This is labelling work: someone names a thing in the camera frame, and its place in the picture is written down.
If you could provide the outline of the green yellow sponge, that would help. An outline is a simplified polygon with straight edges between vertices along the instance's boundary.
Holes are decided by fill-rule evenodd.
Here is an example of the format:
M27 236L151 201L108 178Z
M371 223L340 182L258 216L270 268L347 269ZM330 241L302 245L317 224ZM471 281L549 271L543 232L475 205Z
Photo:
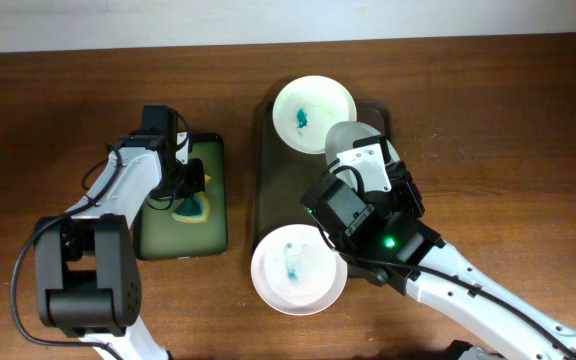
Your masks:
M175 196L180 202L172 211L175 221L189 224L205 223L210 216L210 204L205 195L206 184L211 181L207 174L203 175L203 181L193 183L183 180L175 188Z

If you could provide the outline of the white plate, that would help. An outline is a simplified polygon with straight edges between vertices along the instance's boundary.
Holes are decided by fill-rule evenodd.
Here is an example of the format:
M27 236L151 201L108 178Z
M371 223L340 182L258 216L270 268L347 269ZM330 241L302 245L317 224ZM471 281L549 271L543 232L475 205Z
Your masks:
M280 139L293 150L323 154L329 130L357 120L350 92L338 81L320 75L297 78L285 85L272 106L272 122Z
M278 312L308 316L330 307L342 294L347 263L312 225L290 224L264 236L255 247L250 274L260 298Z
M367 137L382 135L377 129L362 122L340 122L335 124L328 132L325 140L325 158L326 163L331 165L335 160L338 160L336 155L339 152L350 150L358 146L358 140ZM392 143L388 142L388 148L392 160L387 164L392 164L400 160L399 155L395 151ZM339 167L338 163L332 169L335 170Z

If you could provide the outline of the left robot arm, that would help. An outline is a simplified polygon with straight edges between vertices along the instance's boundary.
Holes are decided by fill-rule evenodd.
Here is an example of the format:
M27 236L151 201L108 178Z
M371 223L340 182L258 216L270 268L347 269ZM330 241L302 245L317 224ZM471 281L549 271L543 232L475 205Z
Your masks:
M40 219L31 237L40 321L63 347L105 359L168 359L140 317L141 279L131 226L147 199L163 209L204 190L189 159L191 131L176 110L147 105L139 129L108 147L102 173L64 214Z

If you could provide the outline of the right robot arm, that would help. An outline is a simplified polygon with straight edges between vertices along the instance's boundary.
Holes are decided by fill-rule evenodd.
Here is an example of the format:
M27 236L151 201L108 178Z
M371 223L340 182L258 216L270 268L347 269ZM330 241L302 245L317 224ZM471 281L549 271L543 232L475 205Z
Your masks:
M363 277L462 325L505 359L576 359L576 330L514 295L421 222L422 197L402 161L384 166L389 190L333 162L302 195L325 244Z

